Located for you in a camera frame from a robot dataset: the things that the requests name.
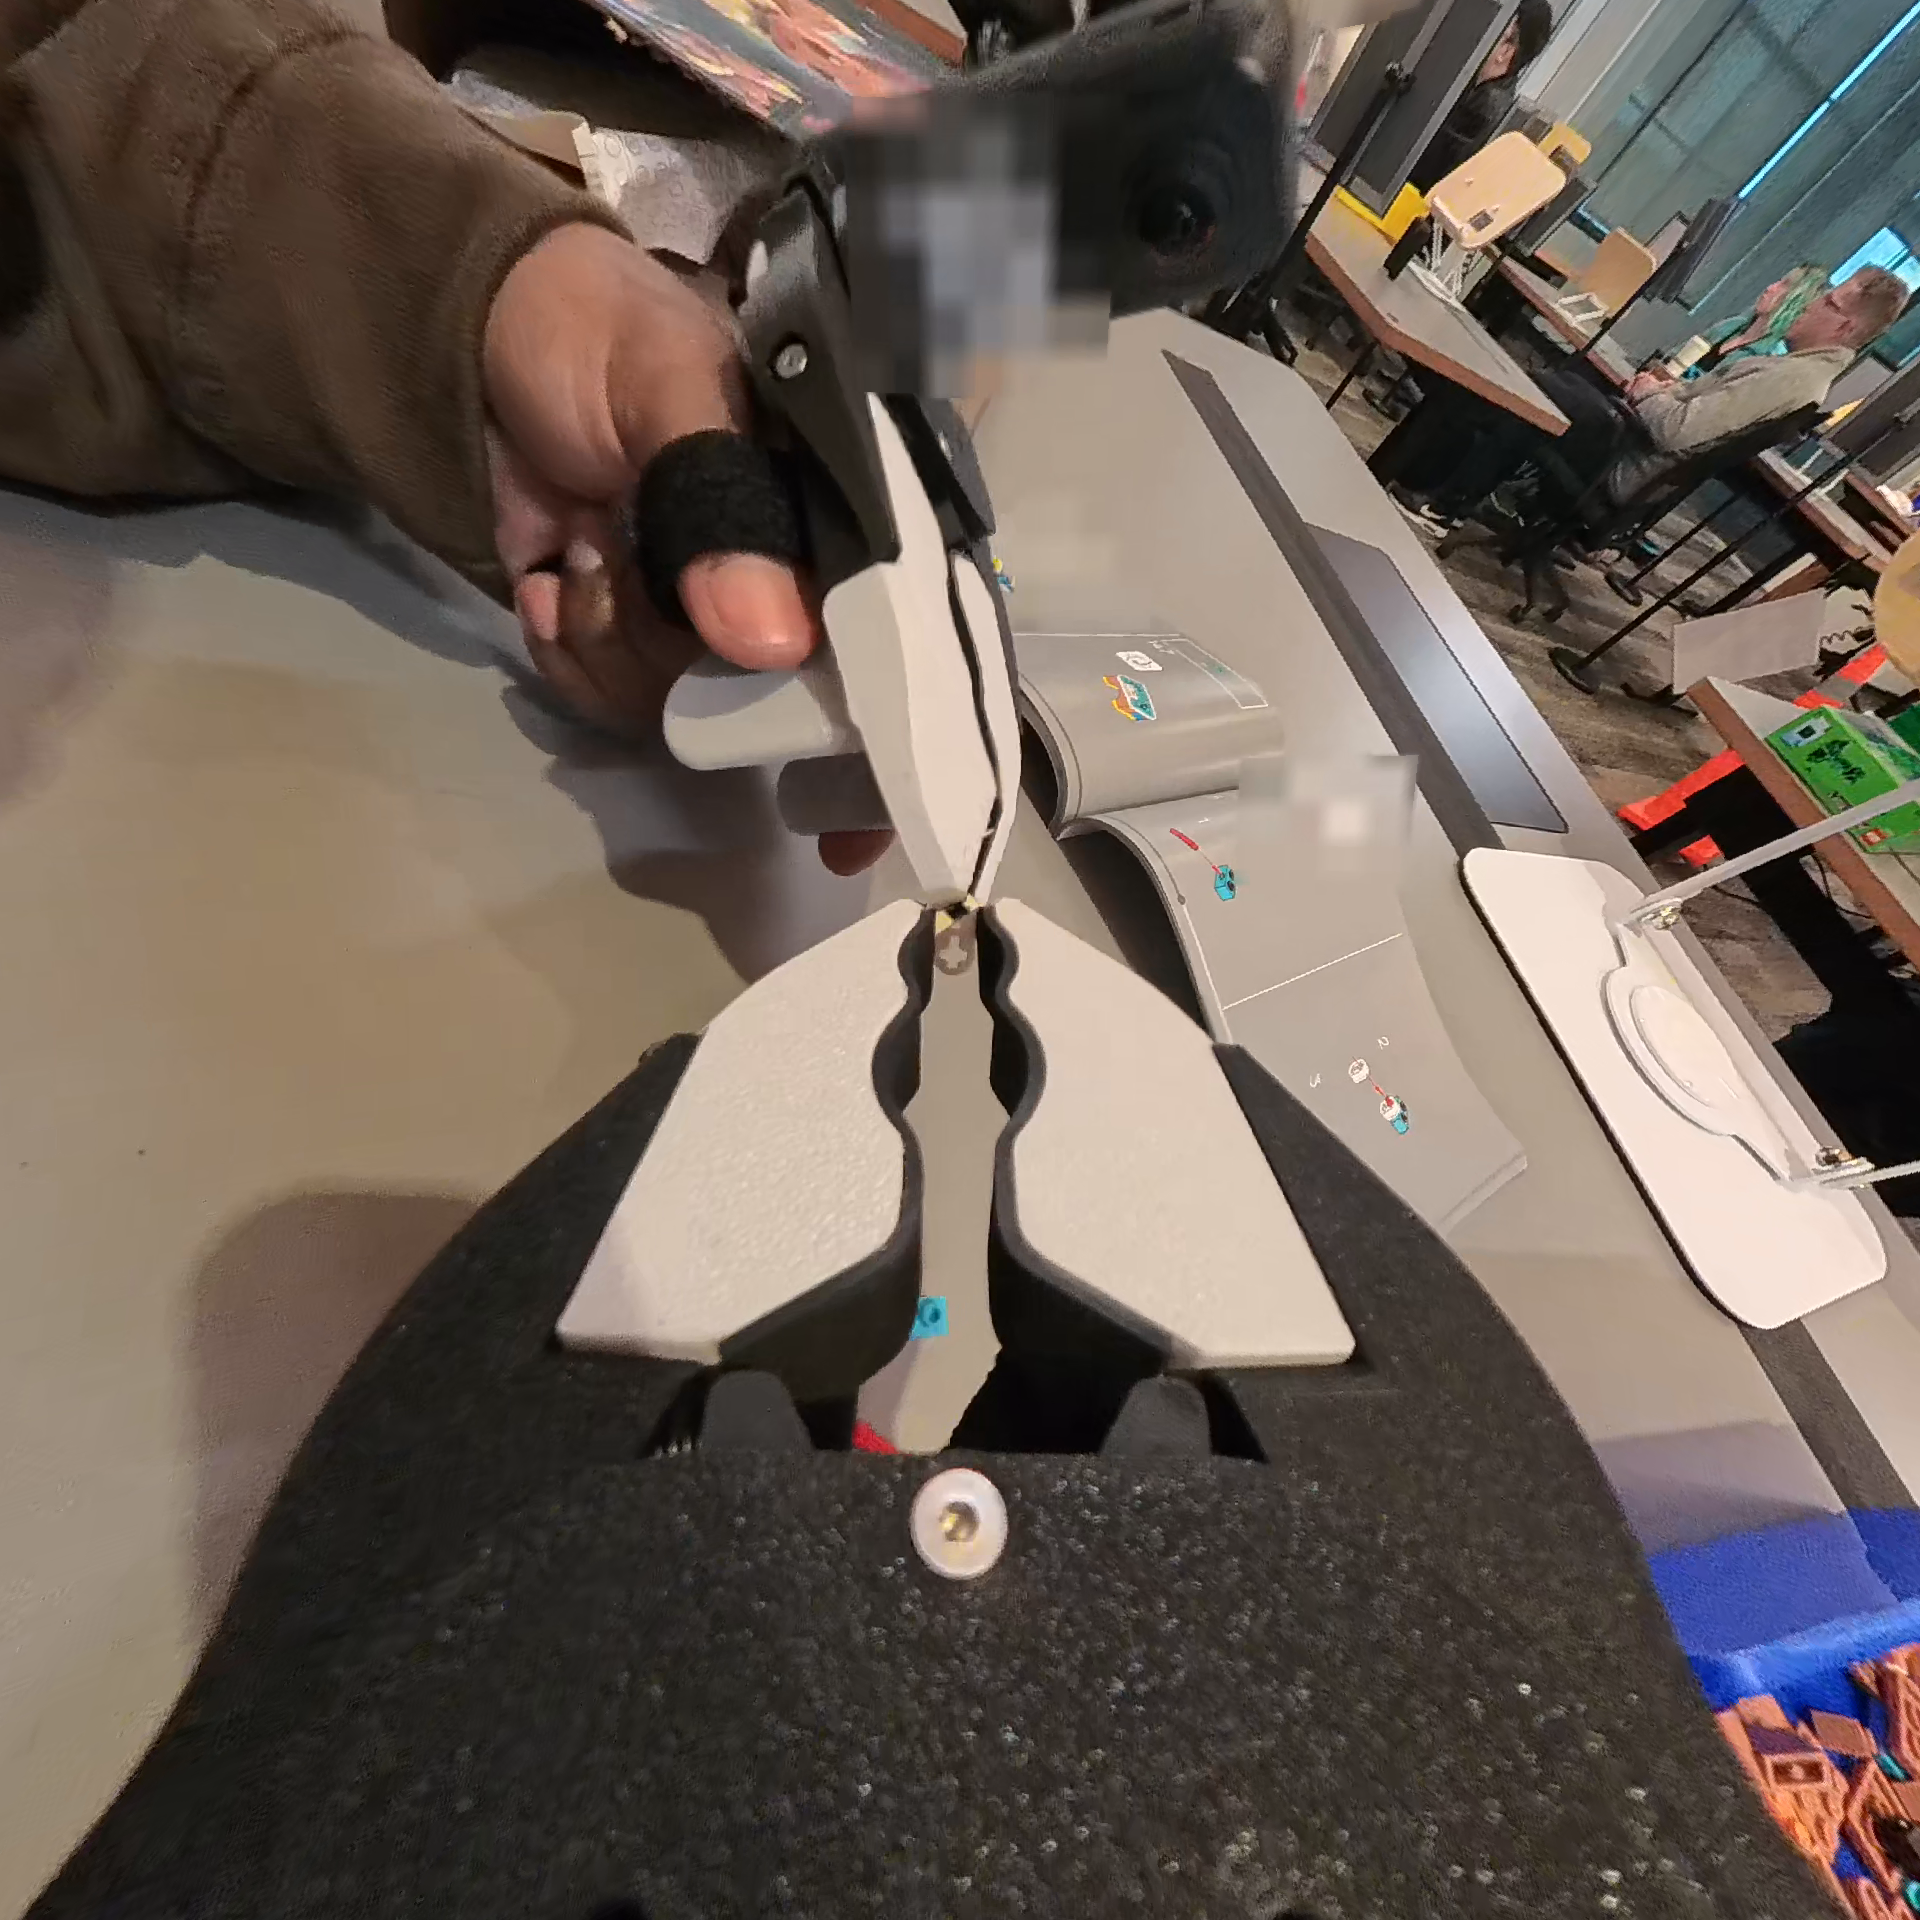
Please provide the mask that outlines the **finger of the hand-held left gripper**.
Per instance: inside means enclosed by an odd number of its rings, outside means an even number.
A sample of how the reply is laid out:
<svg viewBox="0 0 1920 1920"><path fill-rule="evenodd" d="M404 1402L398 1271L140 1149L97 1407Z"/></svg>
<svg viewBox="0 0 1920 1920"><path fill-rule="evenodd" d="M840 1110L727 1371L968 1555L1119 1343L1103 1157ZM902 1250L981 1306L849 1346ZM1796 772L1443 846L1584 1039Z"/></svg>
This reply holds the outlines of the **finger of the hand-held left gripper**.
<svg viewBox="0 0 1920 1920"><path fill-rule="evenodd" d="M991 756L952 615L943 527L880 398L868 398L899 555L823 596L848 717L927 906L973 893L991 828Z"/></svg>
<svg viewBox="0 0 1920 1920"><path fill-rule="evenodd" d="M1016 662L991 565L982 565L979 554L957 554L949 559L956 616L973 668L981 734L996 782L991 821L968 893L976 906L984 906L996 896L1000 861L1015 836L1021 795Z"/></svg>

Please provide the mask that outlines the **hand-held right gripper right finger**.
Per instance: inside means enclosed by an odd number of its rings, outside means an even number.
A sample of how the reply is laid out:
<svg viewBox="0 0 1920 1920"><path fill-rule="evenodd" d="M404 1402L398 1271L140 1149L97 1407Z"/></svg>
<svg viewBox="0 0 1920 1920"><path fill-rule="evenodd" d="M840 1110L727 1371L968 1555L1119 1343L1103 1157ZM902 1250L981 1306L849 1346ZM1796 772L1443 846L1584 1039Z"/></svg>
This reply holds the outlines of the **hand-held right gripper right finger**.
<svg viewBox="0 0 1920 1920"><path fill-rule="evenodd" d="M1206 1028L1028 902L991 906L981 951L1025 1071L996 1167L1008 1252L1180 1368L1345 1363L1355 1334Z"/></svg>

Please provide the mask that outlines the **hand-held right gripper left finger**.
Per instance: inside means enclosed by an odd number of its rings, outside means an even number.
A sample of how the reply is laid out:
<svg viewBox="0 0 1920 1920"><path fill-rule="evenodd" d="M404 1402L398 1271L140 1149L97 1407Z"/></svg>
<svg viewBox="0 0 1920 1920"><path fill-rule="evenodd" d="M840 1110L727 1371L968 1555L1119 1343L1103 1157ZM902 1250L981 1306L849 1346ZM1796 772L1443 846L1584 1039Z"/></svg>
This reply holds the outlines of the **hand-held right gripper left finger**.
<svg viewBox="0 0 1920 1920"><path fill-rule="evenodd" d="M715 1364L877 1258L907 1189L880 1043L927 930L895 901L751 982L695 1039L557 1322L563 1346Z"/></svg>

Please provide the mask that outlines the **person's left forearm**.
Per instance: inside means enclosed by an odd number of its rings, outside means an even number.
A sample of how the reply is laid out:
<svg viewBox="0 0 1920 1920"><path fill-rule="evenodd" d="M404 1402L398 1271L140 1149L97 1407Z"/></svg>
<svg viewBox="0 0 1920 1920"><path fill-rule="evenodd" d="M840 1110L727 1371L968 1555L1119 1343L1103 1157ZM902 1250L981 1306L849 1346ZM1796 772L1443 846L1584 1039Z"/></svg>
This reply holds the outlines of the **person's left forearm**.
<svg viewBox="0 0 1920 1920"><path fill-rule="evenodd" d="M483 341L583 190L327 5L4 5L4 480L365 501L494 559Z"/></svg>

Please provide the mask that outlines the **long wooden-edged desk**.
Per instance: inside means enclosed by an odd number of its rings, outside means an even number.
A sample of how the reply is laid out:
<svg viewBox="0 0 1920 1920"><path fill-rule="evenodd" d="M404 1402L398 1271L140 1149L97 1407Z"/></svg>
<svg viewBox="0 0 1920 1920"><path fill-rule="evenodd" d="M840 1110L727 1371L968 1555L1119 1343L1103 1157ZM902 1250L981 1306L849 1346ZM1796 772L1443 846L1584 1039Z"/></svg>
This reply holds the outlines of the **long wooden-edged desk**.
<svg viewBox="0 0 1920 1920"><path fill-rule="evenodd" d="M1412 269L1387 276L1387 238L1360 213L1331 198L1311 220L1304 252L1377 348L1551 436L1568 431L1565 412L1459 302Z"/></svg>

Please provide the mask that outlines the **person's left hand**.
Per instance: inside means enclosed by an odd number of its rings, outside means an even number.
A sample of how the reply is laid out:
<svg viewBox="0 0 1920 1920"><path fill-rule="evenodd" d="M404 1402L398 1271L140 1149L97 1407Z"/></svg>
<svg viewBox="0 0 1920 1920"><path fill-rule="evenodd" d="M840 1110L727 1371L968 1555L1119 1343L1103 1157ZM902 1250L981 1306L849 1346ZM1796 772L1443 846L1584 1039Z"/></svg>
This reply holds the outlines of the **person's left hand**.
<svg viewBox="0 0 1920 1920"><path fill-rule="evenodd" d="M627 517L656 454L755 424L731 323L695 285L600 227L555 228L495 291L483 387L495 558L535 671L583 722L639 744L700 651L790 669L820 646L804 571L696 558L677 621L635 568Z"/></svg>

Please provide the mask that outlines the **patterned plastic bag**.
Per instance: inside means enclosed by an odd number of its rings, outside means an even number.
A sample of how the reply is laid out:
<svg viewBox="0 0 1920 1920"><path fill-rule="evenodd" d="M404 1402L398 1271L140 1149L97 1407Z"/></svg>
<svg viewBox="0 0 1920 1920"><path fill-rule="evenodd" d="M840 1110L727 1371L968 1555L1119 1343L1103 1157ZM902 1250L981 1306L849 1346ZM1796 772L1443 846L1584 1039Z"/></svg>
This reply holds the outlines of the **patterned plastic bag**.
<svg viewBox="0 0 1920 1920"><path fill-rule="evenodd" d="M641 248L678 266L719 267L739 216L766 188L766 159L739 143L605 128L468 71L443 90L516 154L615 213Z"/></svg>

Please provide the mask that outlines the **grey instruction booklet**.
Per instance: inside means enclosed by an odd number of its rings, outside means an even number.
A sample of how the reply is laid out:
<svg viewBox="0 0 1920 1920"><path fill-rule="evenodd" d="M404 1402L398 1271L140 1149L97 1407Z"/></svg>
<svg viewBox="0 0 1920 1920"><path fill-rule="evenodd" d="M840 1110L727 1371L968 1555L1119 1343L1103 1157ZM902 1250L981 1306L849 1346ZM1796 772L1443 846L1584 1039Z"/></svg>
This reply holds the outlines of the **grey instruction booklet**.
<svg viewBox="0 0 1920 1920"><path fill-rule="evenodd" d="M1460 1063L1400 906L1409 764L1308 751L1300 717L1180 632L1023 630L1015 661L1052 829L1156 899L1142 933L1211 1037L1439 1231L1513 1184L1524 1147Z"/></svg>

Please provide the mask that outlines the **toy set box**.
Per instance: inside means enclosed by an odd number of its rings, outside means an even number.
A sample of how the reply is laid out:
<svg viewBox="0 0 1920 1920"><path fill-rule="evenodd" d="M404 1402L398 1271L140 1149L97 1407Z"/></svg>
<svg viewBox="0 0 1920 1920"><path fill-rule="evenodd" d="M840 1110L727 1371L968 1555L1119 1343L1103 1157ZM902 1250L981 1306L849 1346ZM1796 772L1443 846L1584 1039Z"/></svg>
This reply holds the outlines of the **toy set box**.
<svg viewBox="0 0 1920 1920"><path fill-rule="evenodd" d="M593 3L609 30L787 136L926 91L963 42L909 5Z"/></svg>

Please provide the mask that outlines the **clear acrylic stand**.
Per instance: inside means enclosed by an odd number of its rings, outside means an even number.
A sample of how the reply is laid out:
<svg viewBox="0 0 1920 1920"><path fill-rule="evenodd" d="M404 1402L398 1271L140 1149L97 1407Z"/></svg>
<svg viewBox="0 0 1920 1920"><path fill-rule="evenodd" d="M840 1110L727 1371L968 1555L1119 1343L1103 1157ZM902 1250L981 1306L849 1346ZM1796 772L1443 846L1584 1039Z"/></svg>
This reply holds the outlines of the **clear acrylic stand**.
<svg viewBox="0 0 1920 1920"><path fill-rule="evenodd" d="M1862 799L1815 826L1725 856L1719 867L1644 896L1608 919L1617 963L1603 978L1600 996L1616 1039L1641 1078L1679 1119L1708 1135L1734 1141L1775 1186L1795 1192L1888 1184L1912 1176L1918 1162L1876 1166L1844 1146L1792 1147L1694 994L1664 970L1665 933L1695 896L1774 859L1795 856L1832 836L1848 836L1872 826L1883 812L1911 804L1915 797L1918 782L1902 782L1880 797Z"/></svg>

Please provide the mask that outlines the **black office chair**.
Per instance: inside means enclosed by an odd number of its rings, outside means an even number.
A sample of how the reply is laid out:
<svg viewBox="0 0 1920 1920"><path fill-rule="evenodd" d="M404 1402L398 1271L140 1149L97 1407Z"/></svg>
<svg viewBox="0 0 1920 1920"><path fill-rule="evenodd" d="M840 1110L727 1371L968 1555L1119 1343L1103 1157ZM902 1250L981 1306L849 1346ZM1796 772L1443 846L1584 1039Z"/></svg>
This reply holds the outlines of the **black office chair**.
<svg viewBox="0 0 1920 1920"><path fill-rule="evenodd" d="M1556 566L1560 554L1589 558L1617 549L1622 540L1664 519L1701 484L1724 477L1765 450L1801 442L1823 414L1822 403L1807 403L1695 453L1659 458L1659 468L1620 495L1608 472L1617 466L1622 445L1612 448L1585 480L1580 480L1568 460L1556 453L1535 458L1531 461L1537 483L1534 510L1501 543L1503 565L1518 566L1523 576L1523 595L1508 616L1515 621L1537 616L1553 623L1568 610L1568 591L1559 582Z"/></svg>

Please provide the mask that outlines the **blue plastic bin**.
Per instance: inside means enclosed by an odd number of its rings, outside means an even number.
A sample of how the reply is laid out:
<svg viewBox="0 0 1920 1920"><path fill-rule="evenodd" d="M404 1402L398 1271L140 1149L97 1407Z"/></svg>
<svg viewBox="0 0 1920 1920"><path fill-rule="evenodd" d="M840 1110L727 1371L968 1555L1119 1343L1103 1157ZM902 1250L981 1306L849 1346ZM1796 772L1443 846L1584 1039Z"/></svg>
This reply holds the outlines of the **blue plastic bin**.
<svg viewBox="0 0 1920 1920"><path fill-rule="evenodd" d="M1918 1516L1905 1506L1673 1548L1648 1568L1715 1715L1757 1693L1841 1709L1848 1663L1918 1645Z"/></svg>

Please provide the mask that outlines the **green box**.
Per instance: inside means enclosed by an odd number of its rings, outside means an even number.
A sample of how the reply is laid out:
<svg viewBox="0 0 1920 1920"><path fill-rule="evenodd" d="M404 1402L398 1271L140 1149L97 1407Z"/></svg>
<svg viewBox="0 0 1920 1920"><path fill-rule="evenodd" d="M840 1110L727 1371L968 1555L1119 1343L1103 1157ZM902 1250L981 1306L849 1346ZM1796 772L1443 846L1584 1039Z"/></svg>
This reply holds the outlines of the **green box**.
<svg viewBox="0 0 1920 1920"><path fill-rule="evenodd" d="M1883 799L1918 782L1915 747L1875 715L1817 706L1766 732L1765 741L1828 813ZM1848 836L1862 852L1918 856L1918 797L1861 819Z"/></svg>

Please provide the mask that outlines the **white flat base plate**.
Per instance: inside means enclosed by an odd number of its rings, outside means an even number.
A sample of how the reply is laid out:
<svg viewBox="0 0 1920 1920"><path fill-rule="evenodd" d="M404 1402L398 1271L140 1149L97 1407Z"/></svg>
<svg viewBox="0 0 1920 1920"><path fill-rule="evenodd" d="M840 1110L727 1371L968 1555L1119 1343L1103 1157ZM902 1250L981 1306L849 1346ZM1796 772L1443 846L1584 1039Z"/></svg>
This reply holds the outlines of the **white flat base plate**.
<svg viewBox="0 0 1920 1920"><path fill-rule="evenodd" d="M1477 847L1460 878L1617 1158L1717 1308L1774 1331L1883 1282L1888 1247L1864 1189L1775 1186L1739 1142L1679 1119L1617 1045L1600 982L1617 963L1608 919L1644 899L1624 875L1569 854ZM1796 1110L1772 1051L1741 1030L1678 926L1665 941L1664 970L1694 994L1787 1142L1838 1146Z"/></svg>

